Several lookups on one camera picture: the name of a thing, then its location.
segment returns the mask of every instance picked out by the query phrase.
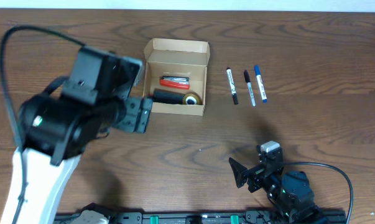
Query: tape roll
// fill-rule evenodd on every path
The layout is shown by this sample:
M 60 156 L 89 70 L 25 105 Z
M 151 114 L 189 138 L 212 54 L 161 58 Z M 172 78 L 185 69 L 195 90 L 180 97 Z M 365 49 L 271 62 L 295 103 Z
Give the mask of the tape roll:
M 201 105 L 201 100 L 193 93 L 187 93 L 183 98 L 184 105 Z

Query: cardboard box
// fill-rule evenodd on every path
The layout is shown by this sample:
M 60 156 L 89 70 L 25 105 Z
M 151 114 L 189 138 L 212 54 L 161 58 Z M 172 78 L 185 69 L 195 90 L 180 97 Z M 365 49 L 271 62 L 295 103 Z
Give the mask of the cardboard box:
M 152 95 L 155 89 L 176 93 L 194 93 L 202 105 L 171 105 L 154 103 L 152 112 L 203 115 L 205 109 L 206 66 L 210 59 L 210 46 L 204 41 L 152 39 L 144 48 L 146 73 L 143 95 Z M 189 90 L 160 85 L 160 77 L 171 75 L 188 77 Z

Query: white backdrop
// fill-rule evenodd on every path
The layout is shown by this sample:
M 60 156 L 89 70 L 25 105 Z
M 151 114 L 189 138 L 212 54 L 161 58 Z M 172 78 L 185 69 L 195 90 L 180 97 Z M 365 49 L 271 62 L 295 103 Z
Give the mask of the white backdrop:
M 0 7 L 375 12 L 375 0 L 0 0 Z

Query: wooden tabletop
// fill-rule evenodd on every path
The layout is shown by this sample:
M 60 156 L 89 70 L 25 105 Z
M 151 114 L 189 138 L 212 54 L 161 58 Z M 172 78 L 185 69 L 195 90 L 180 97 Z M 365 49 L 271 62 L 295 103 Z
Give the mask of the wooden tabletop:
M 352 223 L 375 223 L 375 14 L 117 10 L 2 10 L 0 38 L 14 24 L 60 30 L 92 46 L 143 58 L 151 38 L 210 43 L 204 116 L 152 114 L 145 134 L 112 130 L 88 145 L 59 212 L 96 202 L 147 212 L 271 207 L 264 191 L 237 189 L 228 158 L 258 164 L 256 144 L 281 143 L 285 161 L 324 162 L 354 188 Z M 59 75 L 78 47 L 36 32 L 12 37 L 6 55 L 18 107 Z M 252 107 L 243 71 L 261 66 L 268 102 Z M 226 76 L 233 69 L 239 105 Z M 132 94 L 140 95 L 142 84 Z M 0 217 L 14 152 L 0 89 Z M 348 209 L 337 172 L 304 170 L 321 208 Z

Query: pen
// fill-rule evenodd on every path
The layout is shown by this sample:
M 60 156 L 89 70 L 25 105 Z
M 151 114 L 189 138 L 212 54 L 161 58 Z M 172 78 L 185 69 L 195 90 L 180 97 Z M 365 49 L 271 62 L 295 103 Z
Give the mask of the pen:
M 267 97 L 266 97 L 266 93 L 264 92 L 264 86 L 263 86 L 263 81 L 262 81 L 262 77 L 261 77 L 261 71 L 259 71 L 258 65 L 255 65 L 254 69 L 255 69 L 255 74 L 256 74 L 257 86 L 259 87 L 259 91 L 261 92 L 262 101 L 263 101 L 263 103 L 266 103 Z
M 237 105 L 238 104 L 237 92 L 236 92 L 236 86 L 234 85 L 233 76 L 231 74 L 231 69 L 227 67 L 226 72 L 227 72 L 227 77 L 229 78 L 231 96 L 233 96 L 234 104 Z
M 252 105 L 255 106 L 256 104 L 255 104 L 254 92 L 252 91 L 252 85 L 251 85 L 251 81 L 249 79 L 249 74 L 247 70 L 244 71 L 244 78 L 248 86 L 249 96 L 251 97 Z

